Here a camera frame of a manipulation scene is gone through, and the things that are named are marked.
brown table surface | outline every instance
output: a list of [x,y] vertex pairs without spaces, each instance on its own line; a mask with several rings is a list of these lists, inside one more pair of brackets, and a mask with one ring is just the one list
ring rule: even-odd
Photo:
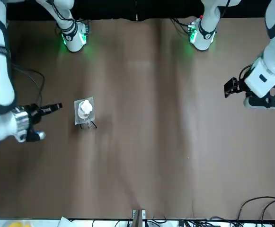
[[[44,73],[44,105],[64,108],[35,127],[44,141],[0,143],[0,217],[127,218],[143,208],[149,218],[235,218],[245,200],[275,196],[275,110],[223,96],[268,44],[263,19],[222,19],[206,52],[167,19],[91,22],[77,53],[54,28],[9,26],[13,61]],[[34,102],[33,83],[13,76],[18,103]],[[74,100],[89,96],[97,130],[74,125]],[[259,218],[267,202],[242,217]]]

